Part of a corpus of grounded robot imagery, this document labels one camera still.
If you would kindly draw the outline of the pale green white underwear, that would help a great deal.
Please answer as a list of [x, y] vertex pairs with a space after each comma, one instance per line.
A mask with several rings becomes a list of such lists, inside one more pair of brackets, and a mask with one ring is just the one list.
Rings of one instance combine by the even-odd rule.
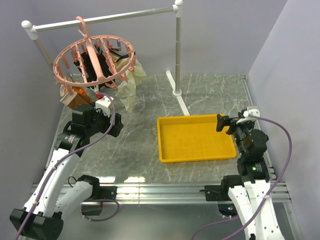
[[116, 97], [120, 99], [127, 112], [131, 112], [135, 107], [137, 85], [147, 77], [141, 63], [136, 59], [134, 71], [126, 70], [127, 81], [123, 80], [117, 87]]

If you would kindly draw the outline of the pink round clip hanger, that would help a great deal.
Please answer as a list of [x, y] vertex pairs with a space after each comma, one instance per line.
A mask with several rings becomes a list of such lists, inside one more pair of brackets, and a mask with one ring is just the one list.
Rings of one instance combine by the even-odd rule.
[[[80, 16], [76, 17], [80, 21], [79, 33], [82, 39], [70, 44], [60, 52], [53, 62], [53, 73], [55, 80], [66, 87], [67, 92], [72, 92], [72, 87], [94, 87], [99, 90], [100, 85], [105, 85], [111, 89], [117, 89], [116, 80], [127, 81], [126, 70], [134, 71], [136, 54], [130, 42], [124, 38], [113, 35], [91, 35], [87, 24]], [[129, 56], [127, 65], [116, 72], [115, 65], [109, 50], [113, 48], [111, 40], [122, 43], [125, 46]], [[82, 82], [73, 82], [69, 77], [63, 74], [60, 63], [63, 63], [67, 69], [70, 68], [67, 54], [70, 53], [73, 64], [80, 71]]]

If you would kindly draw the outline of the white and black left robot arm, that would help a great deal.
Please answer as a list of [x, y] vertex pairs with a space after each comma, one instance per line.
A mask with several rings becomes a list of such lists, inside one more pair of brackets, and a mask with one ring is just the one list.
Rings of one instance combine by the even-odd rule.
[[59, 238], [67, 217], [85, 200], [98, 203], [114, 203], [119, 211], [115, 195], [102, 192], [100, 180], [82, 175], [63, 197], [60, 197], [65, 181], [77, 165], [85, 149], [94, 145], [90, 138], [98, 133], [117, 137], [123, 124], [113, 102], [102, 107], [81, 104], [72, 112], [72, 119], [57, 136], [50, 163], [37, 188], [23, 208], [12, 210], [9, 219], [17, 230], [15, 236], [34, 240], [56, 240]]

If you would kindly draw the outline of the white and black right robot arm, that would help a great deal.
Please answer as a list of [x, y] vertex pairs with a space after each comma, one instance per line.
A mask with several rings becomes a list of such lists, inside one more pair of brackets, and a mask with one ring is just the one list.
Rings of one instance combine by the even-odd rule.
[[283, 240], [271, 191], [274, 188], [264, 160], [269, 137], [255, 128], [257, 109], [243, 110], [237, 117], [217, 115], [216, 131], [234, 137], [240, 157], [237, 175], [224, 176], [220, 194], [231, 200], [247, 240]]

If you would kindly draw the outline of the yellow plastic tray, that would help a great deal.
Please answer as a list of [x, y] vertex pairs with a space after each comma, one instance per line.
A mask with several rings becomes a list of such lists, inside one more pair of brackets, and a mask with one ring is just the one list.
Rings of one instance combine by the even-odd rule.
[[235, 158], [233, 138], [226, 127], [216, 131], [217, 122], [216, 114], [159, 117], [159, 160], [170, 164]]

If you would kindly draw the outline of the brown hanging garment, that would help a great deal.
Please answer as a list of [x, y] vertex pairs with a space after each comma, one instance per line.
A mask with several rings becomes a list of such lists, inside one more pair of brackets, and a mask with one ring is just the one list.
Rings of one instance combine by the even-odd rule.
[[66, 87], [61, 85], [59, 92], [61, 96], [60, 102], [73, 110], [78, 105], [90, 104], [92, 102], [92, 98], [87, 95], [82, 87], [73, 86], [72, 94], [69, 94]]

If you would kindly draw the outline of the beige hanging garment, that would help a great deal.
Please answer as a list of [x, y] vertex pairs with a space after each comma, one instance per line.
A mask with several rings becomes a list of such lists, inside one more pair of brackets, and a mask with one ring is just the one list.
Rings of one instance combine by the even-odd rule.
[[128, 54], [123, 55], [116, 48], [111, 48], [109, 50], [109, 53], [112, 58], [113, 64], [116, 68], [116, 73], [122, 70], [130, 60], [130, 57]]

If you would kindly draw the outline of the silver white clothes rack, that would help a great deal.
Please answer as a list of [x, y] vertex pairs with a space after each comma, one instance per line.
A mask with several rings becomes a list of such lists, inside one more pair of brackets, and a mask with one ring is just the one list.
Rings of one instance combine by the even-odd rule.
[[[182, 90], [180, 89], [180, 78], [181, 78], [181, 19], [183, 15], [183, 4], [182, 0], [176, 0], [172, 6], [163, 7], [163, 8], [152, 8], [148, 10], [140, 10], [134, 12], [98, 16], [84, 19], [86, 24], [96, 24], [103, 22], [111, 22], [116, 20], [124, 20], [130, 18], [137, 18], [143, 16], [150, 16], [162, 13], [175, 13], [175, 77], [172, 76], [171, 72], [167, 70], [166, 76], [172, 87], [172, 94], [176, 97], [177, 102], [182, 110], [184, 116], [189, 116], [190, 113], [186, 107], [185, 101], [182, 98]], [[43, 57], [47, 57], [47, 52], [41, 48], [41, 42], [38, 41], [38, 32], [69, 28], [80, 25], [79, 20], [63, 21], [57, 23], [43, 24], [43, 25], [33, 25], [30, 21], [24, 20], [21, 22], [22, 28], [26, 31], [29, 38], [38, 44], [38, 49], [42, 53]]]

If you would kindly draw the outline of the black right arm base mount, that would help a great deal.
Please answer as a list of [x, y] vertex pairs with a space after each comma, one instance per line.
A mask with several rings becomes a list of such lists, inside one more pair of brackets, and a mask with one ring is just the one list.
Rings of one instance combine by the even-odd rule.
[[219, 213], [224, 217], [237, 217], [238, 212], [232, 200], [221, 185], [205, 185], [199, 192], [204, 193], [207, 202], [216, 202]]

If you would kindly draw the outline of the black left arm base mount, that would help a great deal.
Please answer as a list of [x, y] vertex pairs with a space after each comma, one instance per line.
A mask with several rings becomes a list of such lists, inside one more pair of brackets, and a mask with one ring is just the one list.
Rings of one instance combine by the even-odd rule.
[[81, 214], [85, 217], [98, 217], [103, 211], [109, 211], [111, 217], [118, 213], [120, 205], [116, 201], [117, 187], [105, 186], [94, 190], [93, 194], [81, 203]]

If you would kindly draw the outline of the aluminium rail frame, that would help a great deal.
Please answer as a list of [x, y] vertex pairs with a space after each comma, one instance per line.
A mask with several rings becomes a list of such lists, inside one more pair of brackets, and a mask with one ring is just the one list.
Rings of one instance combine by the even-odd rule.
[[157, 118], [214, 113], [234, 116], [253, 102], [245, 75], [184, 74], [180, 84], [182, 103], [172, 96], [173, 83], [167, 75], [149, 75], [137, 87], [132, 112], [117, 105], [124, 122], [120, 135], [95, 136], [95, 144], [82, 157], [67, 162], [54, 196], [43, 193], [40, 203], [55, 204], [72, 190], [67, 178], [82, 174], [97, 177], [104, 188], [117, 187], [116, 199], [124, 204], [205, 203], [204, 186], [237, 174], [236, 159], [162, 163]]

